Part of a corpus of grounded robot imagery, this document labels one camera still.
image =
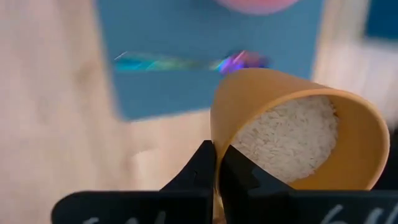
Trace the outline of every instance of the holographic light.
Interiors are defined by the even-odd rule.
[[[245,50],[212,62],[135,52],[124,52],[114,61],[115,69],[119,71],[213,70],[224,75],[241,68],[267,68],[269,66],[268,59]]]

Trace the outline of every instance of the orange cup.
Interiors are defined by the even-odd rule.
[[[314,174],[289,185],[307,190],[371,189],[389,153],[387,125],[373,105],[352,93],[282,72],[248,68],[223,80],[211,107],[211,138],[217,151],[216,190],[221,161],[245,124],[281,103],[314,95],[329,97],[336,108],[336,147]]]

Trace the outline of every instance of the pink object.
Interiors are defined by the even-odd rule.
[[[246,14],[271,14],[283,10],[298,0],[217,0],[221,5]]]

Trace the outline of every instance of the uncooked white rice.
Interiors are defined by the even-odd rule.
[[[336,145],[338,118],[327,96],[290,100],[237,134],[232,145],[285,183],[314,173]]]

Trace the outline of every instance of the blue background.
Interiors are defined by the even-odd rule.
[[[398,1],[371,1],[365,35],[378,39],[398,40]]]
[[[231,12],[213,0],[99,0],[109,67],[128,50],[199,60],[253,50],[271,68],[310,78],[321,0],[302,0],[270,16]],[[111,72],[126,120],[208,108],[222,79],[210,71]]]

